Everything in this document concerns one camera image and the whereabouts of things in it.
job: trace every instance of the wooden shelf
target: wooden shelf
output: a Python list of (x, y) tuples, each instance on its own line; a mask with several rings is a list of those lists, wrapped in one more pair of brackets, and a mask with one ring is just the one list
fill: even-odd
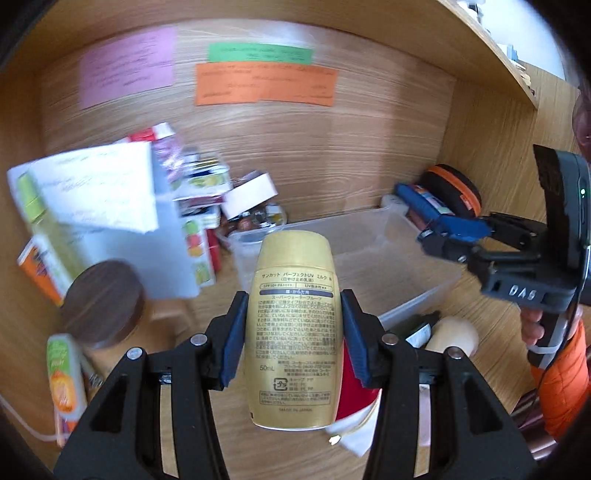
[(516, 68), (453, 0), (144, 0), (141, 6), (60, 0), (24, 40), (9, 71), (31, 73), (122, 32), (200, 18), (283, 20), (353, 33), (537, 107)]

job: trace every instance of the plastic storage bin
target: plastic storage bin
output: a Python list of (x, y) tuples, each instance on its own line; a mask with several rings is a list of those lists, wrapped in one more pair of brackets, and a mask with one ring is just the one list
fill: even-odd
[(426, 256), (416, 227), (388, 207), (232, 233), (229, 240), (244, 290), (250, 290), (262, 240), (282, 229), (324, 235), (339, 287), (351, 288), (361, 308), (377, 315), (385, 328), (436, 305), (461, 275), (459, 265)]

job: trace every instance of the white cable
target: white cable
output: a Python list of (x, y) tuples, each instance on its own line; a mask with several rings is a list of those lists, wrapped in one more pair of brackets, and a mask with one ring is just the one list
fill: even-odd
[(8, 403), (8, 400), (6, 400), (6, 398), (4, 398), (2, 395), (0, 395), (0, 403), (2, 403), (2, 405), (4, 405), (4, 408), (7, 409), (12, 414), (12, 416), (16, 418), (18, 422), (25, 428), (25, 430), (29, 432), (31, 435), (33, 435), (37, 440), (41, 440), (42, 442), (56, 442), (58, 440), (67, 439), (70, 436), (69, 433), (63, 433), (61, 435), (43, 435), (35, 429), (33, 429), (31, 426), (29, 426), (29, 424), (23, 420), (23, 418), (17, 413), (17, 411), (14, 408), (12, 408), (12, 405)]

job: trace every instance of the white paper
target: white paper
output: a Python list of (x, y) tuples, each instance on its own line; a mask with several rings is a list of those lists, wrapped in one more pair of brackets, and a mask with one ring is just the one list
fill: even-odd
[(268, 173), (230, 190), (224, 195), (222, 209), (226, 218), (246, 212), (277, 195), (277, 190)]
[(355, 430), (355, 428), (357, 428), (357, 426), (360, 425), (361, 422), (363, 422), (363, 420), (367, 417), (372, 406), (373, 403), (359, 411), (356, 411), (355, 413), (352, 413), (344, 419), (337, 420), (325, 428), (326, 433), (331, 436), (335, 434), (342, 435), (342, 438), (337, 445), (341, 445), (341, 447), (350, 450), (358, 457), (365, 455), (365, 452), (369, 450), (374, 440), (374, 432), (375, 426), (378, 422), (379, 408), (376, 408), (372, 412), (370, 418), (362, 427), (360, 427), (358, 430)]
[(158, 228), (151, 157), (149, 142), (104, 145), (36, 160), (29, 171), (59, 222), (144, 233)]
[[(22, 205), (16, 195), (16, 182), (33, 164), (19, 165), (8, 172), (12, 196), (23, 218)], [(74, 238), (73, 246), (88, 267), (106, 260), (122, 260), (131, 265), (150, 300), (196, 297), (199, 286), (195, 282), (181, 220), (166, 174), (155, 158), (150, 171), (153, 172), (152, 190), (158, 199), (155, 208), (158, 229), (155, 231), (138, 233), (80, 225), (65, 225), (64, 228)]]

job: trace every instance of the small bottle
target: small bottle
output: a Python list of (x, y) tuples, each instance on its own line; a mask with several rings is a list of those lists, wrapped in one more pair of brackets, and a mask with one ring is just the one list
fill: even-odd
[(265, 237), (248, 302), (245, 373), (252, 421), (277, 430), (334, 422), (343, 321), (330, 244), (305, 231)]
[(56, 282), (69, 287), (84, 271), (84, 265), (74, 246), (69, 244), (65, 227), (53, 218), (29, 173), (18, 178), (17, 188), (22, 208), (35, 235), (35, 243), (50, 256), (47, 268), (51, 268), (51, 275), (57, 277)]
[(64, 333), (47, 339), (47, 373), (57, 412), (67, 421), (78, 422), (87, 402), (80, 351), (71, 335)]

